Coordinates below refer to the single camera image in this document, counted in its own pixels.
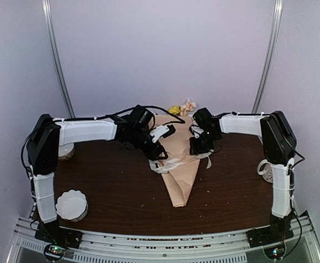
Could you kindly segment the white ribbon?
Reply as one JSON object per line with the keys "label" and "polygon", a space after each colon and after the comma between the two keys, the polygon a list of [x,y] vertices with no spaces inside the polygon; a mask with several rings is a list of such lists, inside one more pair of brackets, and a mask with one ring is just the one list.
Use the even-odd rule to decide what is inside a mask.
{"label": "white ribbon", "polygon": [[149,162],[150,169],[152,171],[154,171],[155,173],[158,173],[158,174],[166,174],[170,170],[174,170],[176,168],[179,168],[179,167],[182,167],[186,164],[189,164],[193,161],[201,160],[201,159],[205,159],[205,158],[208,159],[208,163],[207,163],[206,168],[209,169],[212,166],[212,161],[210,159],[210,155],[211,155],[211,152],[203,153],[200,155],[189,155],[188,161],[185,160],[185,157],[183,157],[182,159],[170,157],[165,160],[160,160],[160,161],[149,160],[148,162]]}

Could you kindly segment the yellow fake flower stem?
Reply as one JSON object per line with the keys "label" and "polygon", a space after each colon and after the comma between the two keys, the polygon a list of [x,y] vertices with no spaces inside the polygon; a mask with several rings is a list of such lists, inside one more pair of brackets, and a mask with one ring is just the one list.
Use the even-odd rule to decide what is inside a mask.
{"label": "yellow fake flower stem", "polygon": [[174,114],[174,115],[179,115],[180,112],[181,112],[181,108],[180,106],[172,106],[168,109],[168,112],[171,113],[171,114]]}

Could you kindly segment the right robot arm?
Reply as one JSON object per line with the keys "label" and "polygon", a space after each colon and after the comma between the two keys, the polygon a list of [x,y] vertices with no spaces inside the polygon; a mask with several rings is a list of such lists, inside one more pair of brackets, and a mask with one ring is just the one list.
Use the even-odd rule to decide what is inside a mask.
{"label": "right robot arm", "polygon": [[297,140],[282,111],[273,113],[221,113],[213,115],[207,108],[193,115],[193,137],[190,153],[198,155],[214,148],[222,134],[245,134],[262,138],[263,151],[272,170],[273,203],[271,214],[284,218],[292,212],[292,173],[295,163]]}

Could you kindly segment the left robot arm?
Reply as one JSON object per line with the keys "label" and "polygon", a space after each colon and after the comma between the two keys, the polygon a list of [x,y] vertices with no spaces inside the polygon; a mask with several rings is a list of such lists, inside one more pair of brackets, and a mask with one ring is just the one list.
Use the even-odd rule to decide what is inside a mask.
{"label": "left robot arm", "polygon": [[79,142],[117,140],[140,149],[150,161],[168,158],[160,138],[175,132],[173,125],[163,124],[148,128],[154,114],[137,105],[130,110],[101,117],[53,118],[42,114],[25,143],[28,165],[25,167],[33,181],[33,198],[37,203],[39,218],[44,224],[42,234],[51,243],[59,243],[64,235],[57,227],[54,197],[54,175],[58,159],[73,151]]}

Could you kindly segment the peach fake flower stem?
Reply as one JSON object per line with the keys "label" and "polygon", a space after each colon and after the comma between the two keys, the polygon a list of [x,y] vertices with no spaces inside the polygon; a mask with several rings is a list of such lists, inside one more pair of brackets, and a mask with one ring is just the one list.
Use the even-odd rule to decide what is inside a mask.
{"label": "peach fake flower stem", "polygon": [[180,106],[180,116],[187,116],[190,112],[193,112],[196,107],[197,104],[194,101],[187,99],[186,102]]}

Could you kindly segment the white patterned mug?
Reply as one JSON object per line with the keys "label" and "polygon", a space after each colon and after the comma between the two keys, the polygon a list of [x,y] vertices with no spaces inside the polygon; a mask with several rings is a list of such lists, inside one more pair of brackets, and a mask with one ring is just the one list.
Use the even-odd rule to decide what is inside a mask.
{"label": "white patterned mug", "polygon": [[268,160],[263,159],[256,169],[257,174],[260,175],[266,182],[273,183],[273,174],[271,164]]}

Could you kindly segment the small white bowl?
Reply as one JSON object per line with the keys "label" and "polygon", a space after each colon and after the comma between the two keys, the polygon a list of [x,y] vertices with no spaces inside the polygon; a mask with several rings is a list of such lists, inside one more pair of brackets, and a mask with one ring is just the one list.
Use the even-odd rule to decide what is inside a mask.
{"label": "small white bowl", "polygon": [[75,154],[74,144],[67,144],[64,146],[59,146],[58,148],[58,160],[68,161]]}

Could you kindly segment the white scalloped dish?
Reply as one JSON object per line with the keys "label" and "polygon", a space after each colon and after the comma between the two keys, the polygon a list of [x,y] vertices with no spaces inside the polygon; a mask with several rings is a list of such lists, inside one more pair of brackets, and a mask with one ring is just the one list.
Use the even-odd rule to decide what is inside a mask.
{"label": "white scalloped dish", "polygon": [[58,198],[55,208],[63,220],[78,222],[88,213],[88,199],[80,190],[71,189]]}

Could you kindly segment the front aluminium rail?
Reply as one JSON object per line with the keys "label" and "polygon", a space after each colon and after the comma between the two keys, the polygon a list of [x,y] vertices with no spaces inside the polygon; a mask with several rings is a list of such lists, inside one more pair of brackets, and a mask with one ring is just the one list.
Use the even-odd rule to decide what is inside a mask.
{"label": "front aluminium rail", "polygon": [[[132,236],[83,231],[79,248],[68,249],[57,262],[320,262],[320,245],[308,216],[300,217],[302,238],[281,261],[267,257],[273,243],[251,247],[247,232],[239,230],[205,235]],[[49,262],[47,242],[35,239],[38,224],[19,217],[4,262]]]}

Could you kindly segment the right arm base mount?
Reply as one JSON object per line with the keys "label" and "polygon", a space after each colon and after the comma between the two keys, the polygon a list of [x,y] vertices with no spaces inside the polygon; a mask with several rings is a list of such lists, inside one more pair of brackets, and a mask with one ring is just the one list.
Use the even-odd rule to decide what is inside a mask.
{"label": "right arm base mount", "polygon": [[291,228],[292,213],[279,218],[270,215],[270,224],[262,228],[253,228],[247,232],[251,248],[264,247],[265,256],[270,260],[282,260],[287,254],[286,240],[293,238]]}

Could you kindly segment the aluminium corner frame post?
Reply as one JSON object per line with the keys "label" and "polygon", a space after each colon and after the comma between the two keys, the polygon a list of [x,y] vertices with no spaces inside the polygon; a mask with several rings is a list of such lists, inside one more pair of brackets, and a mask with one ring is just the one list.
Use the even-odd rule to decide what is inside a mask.
{"label": "aluminium corner frame post", "polygon": [[254,105],[252,108],[252,113],[258,113],[258,110],[260,108],[260,105],[264,96],[264,91],[268,83],[268,77],[271,71],[273,56],[276,50],[279,32],[281,28],[282,14],[283,14],[283,0],[275,0],[272,23],[270,28],[270,37],[267,45],[265,62],[262,68],[262,74],[260,77],[258,91],[256,93]]}

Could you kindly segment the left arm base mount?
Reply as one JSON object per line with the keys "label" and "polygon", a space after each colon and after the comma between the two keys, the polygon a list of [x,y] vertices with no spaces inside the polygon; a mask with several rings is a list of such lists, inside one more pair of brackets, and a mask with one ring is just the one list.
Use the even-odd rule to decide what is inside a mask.
{"label": "left arm base mount", "polygon": [[58,220],[43,223],[39,215],[33,216],[30,228],[32,228],[32,224],[35,222],[38,223],[35,231],[35,239],[47,243],[43,248],[43,256],[48,261],[60,261],[69,249],[79,248],[83,237],[81,231],[62,228]]}

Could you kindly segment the left aluminium frame post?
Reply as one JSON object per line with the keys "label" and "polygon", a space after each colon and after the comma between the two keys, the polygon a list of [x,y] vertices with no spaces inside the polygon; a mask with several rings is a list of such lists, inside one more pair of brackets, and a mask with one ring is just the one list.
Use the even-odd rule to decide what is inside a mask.
{"label": "left aluminium frame post", "polygon": [[52,16],[52,9],[51,9],[51,3],[50,0],[42,0],[42,7],[43,7],[43,15],[45,19],[45,24],[48,32],[48,38],[50,43],[50,48],[52,51],[53,56],[53,62],[54,62],[54,68],[55,73],[58,78],[58,84],[62,93],[62,98],[64,101],[64,104],[67,108],[68,114],[70,117],[75,118],[75,112],[72,106],[72,101],[70,99],[70,95],[68,93],[65,76],[63,73],[60,55],[58,51],[58,44],[56,41],[56,35],[54,30],[54,24],[53,24],[53,16]]}

